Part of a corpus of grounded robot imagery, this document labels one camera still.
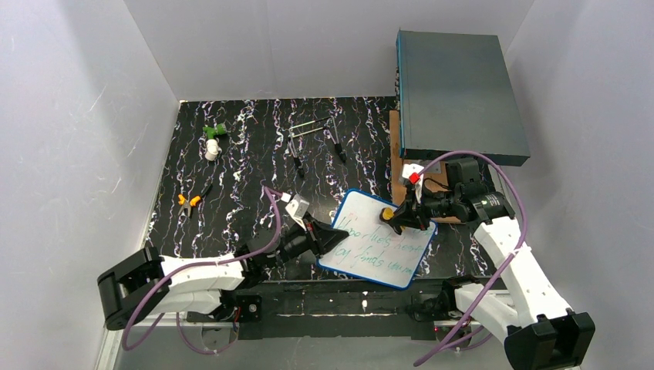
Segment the blue framed whiteboard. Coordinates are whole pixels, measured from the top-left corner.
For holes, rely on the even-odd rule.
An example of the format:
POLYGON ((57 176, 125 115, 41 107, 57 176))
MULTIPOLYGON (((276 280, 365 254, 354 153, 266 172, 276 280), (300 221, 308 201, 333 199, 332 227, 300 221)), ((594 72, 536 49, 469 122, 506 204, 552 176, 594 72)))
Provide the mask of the blue framed whiteboard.
POLYGON ((391 288, 408 288, 438 226, 432 221, 426 230, 409 228, 396 234, 379 219, 386 207, 396 208, 361 190, 349 190, 332 222, 347 238, 320 257, 317 265, 391 288))

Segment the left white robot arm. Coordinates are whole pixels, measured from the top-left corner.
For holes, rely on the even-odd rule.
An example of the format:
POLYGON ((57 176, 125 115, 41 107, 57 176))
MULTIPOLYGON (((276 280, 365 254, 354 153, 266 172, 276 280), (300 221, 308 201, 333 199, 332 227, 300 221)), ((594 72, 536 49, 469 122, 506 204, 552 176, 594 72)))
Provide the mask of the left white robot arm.
POLYGON ((232 291, 252 288, 268 272, 310 251, 322 257, 349 236, 306 214, 267 248, 273 230, 262 231, 235 251, 220 257, 179 258, 145 247, 103 272, 97 279, 105 326, 126 328, 130 318, 196 312, 221 316, 236 305, 232 291))

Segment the yellow bone shaped eraser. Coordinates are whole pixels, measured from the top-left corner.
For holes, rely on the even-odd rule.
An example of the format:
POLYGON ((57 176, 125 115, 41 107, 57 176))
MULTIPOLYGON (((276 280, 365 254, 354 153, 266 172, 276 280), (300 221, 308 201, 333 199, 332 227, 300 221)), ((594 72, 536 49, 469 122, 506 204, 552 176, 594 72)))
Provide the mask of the yellow bone shaped eraser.
POLYGON ((390 207, 384 207, 379 214, 379 219, 383 223, 388 223, 393 219, 393 217, 394 217, 394 209, 390 207))

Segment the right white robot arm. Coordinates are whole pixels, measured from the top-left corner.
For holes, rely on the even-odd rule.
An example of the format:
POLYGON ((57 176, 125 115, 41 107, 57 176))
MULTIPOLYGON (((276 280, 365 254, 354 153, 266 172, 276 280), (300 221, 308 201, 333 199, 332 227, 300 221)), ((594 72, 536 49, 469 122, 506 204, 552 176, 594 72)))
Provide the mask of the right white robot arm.
POLYGON ((576 312, 556 291, 524 239, 520 222, 502 193, 482 180, 474 158, 444 164, 447 185, 427 186, 423 166, 403 166, 406 196, 385 209, 380 220, 398 234, 425 230, 434 218, 455 217, 473 232, 496 271, 487 283, 466 275, 442 283, 436 296, 413 298, 406 312, 416 321, 435 321, 460 312, 459 321, 436 350, 468 349, 471 319, 497 338, 514 369, 567 369, 579 366, 595 333, 595 323, 576 312))

